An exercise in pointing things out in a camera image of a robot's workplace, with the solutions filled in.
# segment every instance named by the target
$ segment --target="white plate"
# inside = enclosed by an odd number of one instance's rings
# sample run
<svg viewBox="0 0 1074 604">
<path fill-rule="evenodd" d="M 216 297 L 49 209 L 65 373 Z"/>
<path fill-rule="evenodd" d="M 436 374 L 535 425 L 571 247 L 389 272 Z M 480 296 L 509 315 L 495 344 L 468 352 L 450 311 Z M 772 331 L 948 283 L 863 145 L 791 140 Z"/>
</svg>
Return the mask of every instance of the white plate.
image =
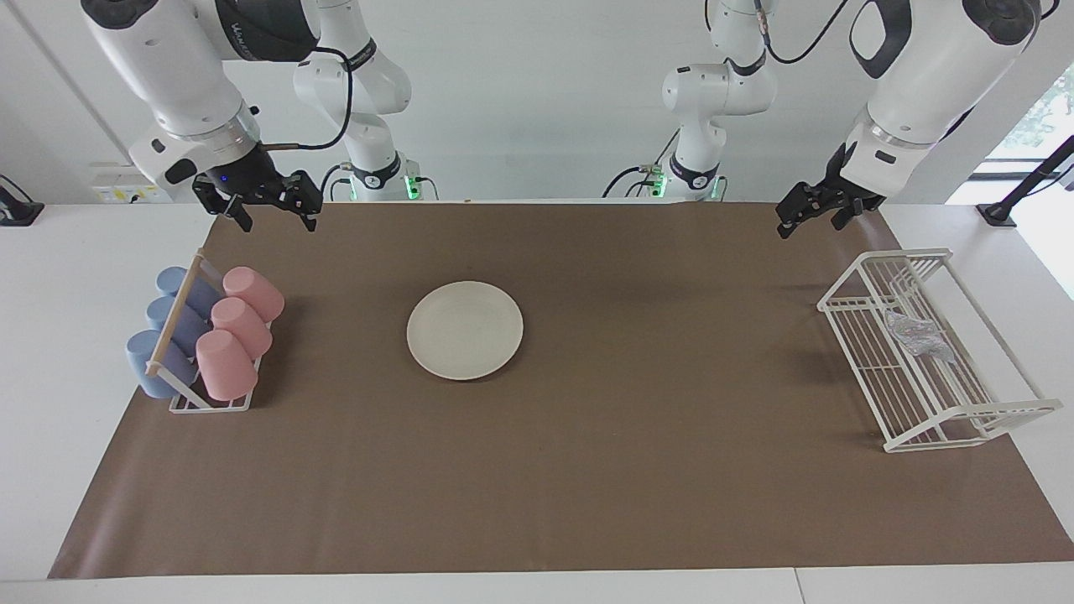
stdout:
<svg viewBox="0 0 1074 604">
<path fill-rule="evenodd" d="M 410 354 L 434 375 L 484 377 L 507 364 L 522 343 L 522 312 L 510 296 L 487 283 L 464 281 L 436 289 L 418 303 L 406 326 Z"/>
</svg>

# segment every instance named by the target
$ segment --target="black stand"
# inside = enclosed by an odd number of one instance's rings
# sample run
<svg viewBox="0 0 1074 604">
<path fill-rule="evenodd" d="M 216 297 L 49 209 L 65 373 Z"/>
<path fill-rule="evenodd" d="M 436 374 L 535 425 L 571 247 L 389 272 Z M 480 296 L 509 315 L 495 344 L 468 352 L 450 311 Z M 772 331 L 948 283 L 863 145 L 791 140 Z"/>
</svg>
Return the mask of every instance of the black stand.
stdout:
<svg viewBox="0 0 1074 604">
<path fill-rule="evenodd" d="M 1066 161 L 1071 155 L 1074 155 L 1074 136 L 1068 136 L 1066 141 L 1059 145 L 1056 153 L 1051 154 L 1048 159 L 1045 159 L 1040 166 L 1036 167 L 1026 179 L 1021 182 L 1020 185 L 1015 187 L 1011 195 L 1003 198 L 1003 201 L 999 203 L 993 203 L 991 205 L 981 204 L 977 206 L 977 212 L 984 217 L 985 221 L 993 227 L 1017 227 L 1014 220 L 1011 219 L 1011 211 L 1014 210 L 1018 202 L 1026 198 L 1027 195 L 1032 192 L 1037 185 L 1043 183 L 1053 172 L 1059 168 L 1062 162 Z"/>
<path fill-rule="evenodd" d="M 44 203 L 24 203 L 0 187 L 0 227 L 29 227 L 44 208 Z"/>
</svg>

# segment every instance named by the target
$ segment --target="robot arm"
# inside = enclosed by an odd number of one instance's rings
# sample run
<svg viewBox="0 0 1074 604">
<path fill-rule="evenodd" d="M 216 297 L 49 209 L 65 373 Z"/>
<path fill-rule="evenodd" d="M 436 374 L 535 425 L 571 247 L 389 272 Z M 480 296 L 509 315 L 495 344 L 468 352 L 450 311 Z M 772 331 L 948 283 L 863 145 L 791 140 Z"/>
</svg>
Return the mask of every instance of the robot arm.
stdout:
<svg viewBox="0 0 1074 604">
<path fill-rule="evenodd" d="M 288 177 L 276 172 L 255 113 L 224 76 L 222 60 L 301 61 L 295 80 L 308 84 L 300 86 L 303 100 L 337 126 L 347 115 L 352 76 L 354 106 L 368 112 L 352 116 L 344 138 L 355 172 L 374 167 L 372 173 L 387 174 L 393 160 L 405 162 L 387 125 L 369 114 L 405 109 L 410 84 L 377 52 L 353 0 L 82 0 L 82 5 L 97 42 L 154 113 L 153 129 L 133 145 L 131 157 L 173 197 L 192 189 L 209 213 L 232 217 L 247 231 L 252 220 L 244 204 L 275 205 L 297 214 L 308 230 L 316 228 L 321 191 L 305 172 Z M 319 40 L 350 59 L 310 57 Z M 397 196 L 387 185 L 404 177 L 392 177 L 371 188 Z"/>
<path fill-rule="evenodd" d="M 1040 0 L 869 0 L 851 47 L 876 90 L 815 186 L 779 204 L 780 235 L 830 210 L 836 229 L 905 186 L 1032 41 Z"/>
<path fill-rule="evenodd" d="M 209 213 L 246 231 L 252 219 L 244 204 L 275 205 L 316 228 L 320 191 L 305 172 L 276 171 L 221 63 L 304 58 L 318 34 L 308 1 L 82 0 L 82 6 L 98 44 L 153 110 L 153 129 L 131 148 L 147 177 L 173 196 L 192 188 Z"/>
<path fill-rule="evenodd" d="M 769 16 L 777 0 L 764 0 Z M 710 11 L 712 44 L 726 57 L 719 64 L 691 64 L 668 74 L 664 104 L 680 119 L 679 143 L 661 167 L 671 197 L 706 199 L 712 192 L 727 132 L 722 115 L 753 115 L 775 100 L 775 76 L 765 69 L 767 52 L 754 0 L 721 0 Z"/>
<path fill-rule="evenodd" d="M 343 142 L 350 156 L 346 168 L 362 201 L 407 199 L 408 173 L 417 164 L 398 153 L 391 130 L 379 116 L 400 113 L 410 103 L 410 81 L 388 59 L 369 35 L 361 8 L 353 0 L 321 0 L 318 11 L 321 45 L 348 57 L 315 55 L 299 63 L 294 88 L 303 102 L 316 107 L 336 128 L 347 116 L 347 73 L 354 78 L 351 115 Z"/>
</svg>

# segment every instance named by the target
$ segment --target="dish rack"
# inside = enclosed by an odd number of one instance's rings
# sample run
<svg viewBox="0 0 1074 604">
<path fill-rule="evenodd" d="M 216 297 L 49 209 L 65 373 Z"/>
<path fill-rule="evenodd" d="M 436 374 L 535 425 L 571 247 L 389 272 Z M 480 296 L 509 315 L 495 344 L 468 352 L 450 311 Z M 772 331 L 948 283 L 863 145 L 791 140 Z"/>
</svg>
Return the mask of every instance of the dish rack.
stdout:
<svg viewBox="0 0 1074 604">
<path fill-rule="evenodd" d="M 884 450 L 902 452 L 986 443 L 1062 407 L 1029 377 L 988 316 L 950 269 L 949 249 L 862 254 L 828 290 L 817 310 L 831 323 L 884 435 Z M 945 272 L 1037 400 L 1000 402 L 925 284 Z M 933 321 L 950 359 L 914 356 L 888 330 L 886 314 Z"/>
<path fill-rule="evenodd" d="M 216 401 L 209 398 L 207 393 L 204 393 L 204 385 L 201 383 L 201 371 L 198 371 L 195 374 L 194 383 L 191 386 L 187 386 L 164 366 L 164 355 L 168 351 L 168 345 L 172 340 L 172 335 L 175 333 L 175 327 L 179 322 L 179 311 L 187 303 L 190 290 L 198 278 L 211 285 L 221 294 L 223 293 L 223 276 L 205 259 L 204 250 L 199 249 L 194 255 L 193 261 L 190 262 L 190 268 L 187 269 L 187 276 L 183 279 L 179 291 L 175 294 L 176 302 L 172 306 L 172 312 L 168 315 L 168 320 L 164 321 L 164 329 L 161 330 L 160 337 L 157 340 L 157 347 L 153 350 L 153 357 L 146 363 L 145 374 L 149 377 L 159 376 L 178 392 L 178 394 L 172 398 L 168 406 L 168 409 L 174 414 L 236 413 L 247 411 L 250 408 L 250 399 L 253 398 L 252 390 L 242 399 Z M 268 323 L 267 327 L 272 329 L 272 323 Z M 255 359 L 255 371 L 261 371 L 262 358 Z M 190 360 L 194 364 L 198 363 L 197 358 Z"/>
</svg>

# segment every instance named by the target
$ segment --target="cup rack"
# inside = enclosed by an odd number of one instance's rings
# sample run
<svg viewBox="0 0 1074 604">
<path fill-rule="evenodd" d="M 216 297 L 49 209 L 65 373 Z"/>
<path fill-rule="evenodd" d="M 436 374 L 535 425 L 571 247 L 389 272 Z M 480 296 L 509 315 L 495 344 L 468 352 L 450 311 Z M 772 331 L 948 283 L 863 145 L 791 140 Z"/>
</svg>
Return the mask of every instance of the cup rack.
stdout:
<svg viewBox="0 0 1074 604">
<path fill-rule="evenodd" d="M 192 386 L 187 386 L 178 377 L 175 376 L 166 366 L 164 366 L 164 354 L 168 350 L 168 345 L 172 340 L 172 335 L 175 333 L 175 327 L 179 321 L 179 310 L 183 304 L 186 304 L 187 298 L 190 296 L 190 290 L 193 288 L 194 281 L 201 278 L 214 289 L 223 294 L 223 276 L 220 274 L 208 260 L 205 259 L 204 249 L 199 249 L 194 254 L 193 260 L 190 262 L 190 268 L 187 269 L 186 278 L 183 279 L 183 284 L 179 287 L 178 292 L 175 294 L 176 303 L 172 307 L 172 312 L 168 315 L 168 320 L 164 322 L 164 328 L 161 330 L 160 337 L 157 340 L 157 347 L 153 350 L 153 357 L 146 363 L 146 375 L 149 377 L 160 377 L 166 382 L 172 388 L 178 392 L 177 396 L 173 397 L 171 403 L 169 404 L 169 411 L 174 414 L 206 414 L 206 413 L 237 413 L 244 412 L 250 408 L 250 400 L 253 398 L 253 391 L 243 397 L 242 399 L 235 399 L 233 401 L 216 401 L 208 397 L 208 394 L 199 393 L 194 387 L 198 389 L 203 389 L 199 385 L 201 372 L 199 371 L 195 376 L 195 382 Z M 268 323 L 268 328 L 272 329 L 272 323 Z M 261 370 L 261 359 L 258 358 L 253 361 L 253 369 Z M 198 363 L 197 358 L 191 359 L 194 364 Z"/>
</svg>

